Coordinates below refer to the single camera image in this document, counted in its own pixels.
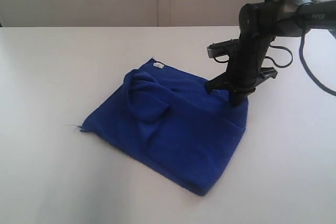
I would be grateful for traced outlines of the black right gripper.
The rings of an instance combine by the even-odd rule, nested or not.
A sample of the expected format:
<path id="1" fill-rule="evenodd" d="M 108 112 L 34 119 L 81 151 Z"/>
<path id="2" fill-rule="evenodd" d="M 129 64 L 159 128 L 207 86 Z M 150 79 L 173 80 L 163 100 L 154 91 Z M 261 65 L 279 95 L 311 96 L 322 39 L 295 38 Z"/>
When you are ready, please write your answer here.
<path id="1" fill-rule="evenodd" d="M 206 81 L 206 92 L 210 94 L 214 90 L 228 90 L 230 104 L 233 107 L 242 104 L 258 85 L 277 76 L 273 67 L 261 66 L 273 40 L 272 35 L 241 32 L 235 55 L 229 61 L 226 73 Z"/>

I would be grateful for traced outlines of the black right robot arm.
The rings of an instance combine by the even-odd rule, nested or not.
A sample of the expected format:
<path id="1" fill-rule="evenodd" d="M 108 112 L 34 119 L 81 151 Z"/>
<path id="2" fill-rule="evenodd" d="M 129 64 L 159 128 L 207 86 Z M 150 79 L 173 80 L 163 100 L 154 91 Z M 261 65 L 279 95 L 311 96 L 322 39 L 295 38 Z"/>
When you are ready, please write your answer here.
<path id="1" fill-rule="evenodd" d="M 244 5 L 239 13 L 237 39 L 211 44 L 208 56 L 228 56 L 226 71 L 206 82 L 205 90 L 227 90 L 232 106 L 240 105 L 256 87 L 278 74 L 278 64 L 263 67 L 267 51 L 276 37 L 299 37 L 299 59 L 311 80 L 324 92 L 335 91 L 322 84 L 310 71 L 303 57 L 304 38 L 311 29 L 335 29 L 335 1 L 270 0 Z"/>

